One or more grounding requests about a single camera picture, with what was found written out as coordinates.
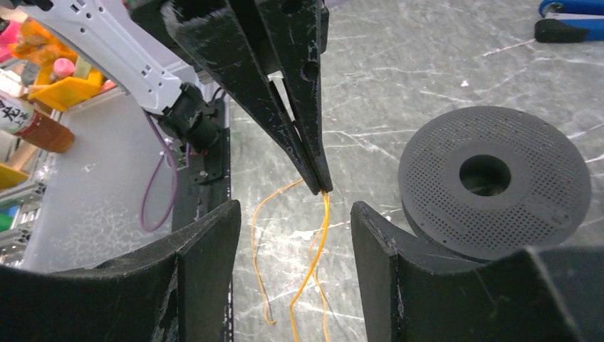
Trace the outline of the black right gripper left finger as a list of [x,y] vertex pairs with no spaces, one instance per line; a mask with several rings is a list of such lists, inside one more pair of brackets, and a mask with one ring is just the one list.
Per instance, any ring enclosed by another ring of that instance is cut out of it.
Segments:
[[241,230],[229,200],[92,269],[1,268],[3,341],[223,341]]

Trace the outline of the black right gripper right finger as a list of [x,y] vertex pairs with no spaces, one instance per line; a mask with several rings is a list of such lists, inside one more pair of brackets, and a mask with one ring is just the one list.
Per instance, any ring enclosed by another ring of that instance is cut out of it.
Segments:
[[478,264],[350,212],[369,341],[601,341],[603,248],[526,247]]

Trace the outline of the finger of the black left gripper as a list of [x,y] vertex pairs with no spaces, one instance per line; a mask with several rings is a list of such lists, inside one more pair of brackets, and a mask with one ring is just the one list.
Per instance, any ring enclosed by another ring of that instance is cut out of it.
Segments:
[[294,117],[255,2],[167,1],[162,15],[169,35],[255,120],[300,173],[303,162]]
[[313,193],[333,184],[323,146],[321,54],[329,10],[323,1],[256,1],[294,117],[303,162],[300,174]]

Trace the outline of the dark grey perforated spool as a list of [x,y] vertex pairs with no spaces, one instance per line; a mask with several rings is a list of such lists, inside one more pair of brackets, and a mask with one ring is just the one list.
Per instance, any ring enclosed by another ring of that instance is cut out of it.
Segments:
[[588,167],[560,130],[498,106],[453,110],[423,125],[403,150],[398,185],[419,237],[475,261],[564,242],[592,195]]

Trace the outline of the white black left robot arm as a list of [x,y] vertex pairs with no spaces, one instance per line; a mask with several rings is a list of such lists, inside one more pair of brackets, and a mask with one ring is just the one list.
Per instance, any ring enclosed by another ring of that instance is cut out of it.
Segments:
[[[219,139],[195,81],[170,73],[106,1],[3,1],[129,91],[170,136],[206,152]],[[163,43],[176,43],[288,155],[312,193],[333,184],[322,142],[322,1],[120,1]]]

